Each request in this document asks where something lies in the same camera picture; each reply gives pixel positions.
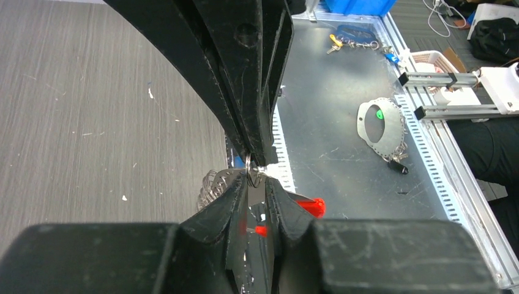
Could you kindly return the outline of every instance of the red marker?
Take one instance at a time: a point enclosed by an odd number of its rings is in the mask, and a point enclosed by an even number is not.
[[[314,198],[313,201],[298,200],[296,202],[317,219],[323,218],[326,213],[326,203],[321,198]]]

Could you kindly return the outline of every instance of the white device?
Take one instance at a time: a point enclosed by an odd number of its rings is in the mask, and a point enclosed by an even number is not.
[[[482,67],[481,84],[503,115],[519,114],[519,62],[510,67]]]

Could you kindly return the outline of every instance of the metal bracket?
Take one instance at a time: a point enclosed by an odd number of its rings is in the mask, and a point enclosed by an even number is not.
[[[405,72],[398,81],[406,87],[472,88],[479,83],[473,73]]]
[[[487,105],[431,105],[420,106],[414,111],[418,120],[454,120],[454,119],[483,119],[483,118],[505,118],[518,116],[519,114],[503,115],[493,104]]]

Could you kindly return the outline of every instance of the cable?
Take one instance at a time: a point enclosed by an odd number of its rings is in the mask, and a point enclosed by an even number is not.
[[[437,33],[439,36],[441,37],[444,37],[444,38],[448,38],[450,37],[450,29],[449,28],[455,28],[455,29],[461,29],[461,28],[464,28],[466,25],[467,25],[467,20],[465,19],[465,17],[463,17],[463,15],[454,7],[448,5],[445,0],[439,0],[438,1],[438,4],[437,5],[434,5],[434,7],[430,7],[429,5],[427,5],[427,3],[425,2],[425,0],[422,0],[422,2],[425,4],[425,6],[431,10],[431,14],[429,14],[429,17],[427,18],[427,24],[429,25],[429,28],[431,28],[433,30],[433,32]],[[454,12],[456,12],[460,17],[461,19],[463,19],[463,26],[453,26],[452,24],[448,24],[446,21],[445,21],[445,18],[443,18],[443,16],[441,15],[441,12],[438,11],[438,9],[441,7],[441,6],[444,6],[446,7],[447,9],[451,9],[453,10]],[[443,25],[445,26],[445,28],[447,29],[447,33],[448,35],[444,35],[444,34],[441,34],[440,32],[438,32],[437,30],[435,30],[433,28],[433,26],[431,25],[431,17],[433,16],[433,14],[436,13],[438,15],[438,18],[441,20],[441,22],[443,23]]]

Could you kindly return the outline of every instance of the black pants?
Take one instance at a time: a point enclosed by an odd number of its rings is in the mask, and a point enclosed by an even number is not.
[[[519,257],[519,118],[451,121],[449,127],[474,176],[506,187],[508,197],[489,204]]]

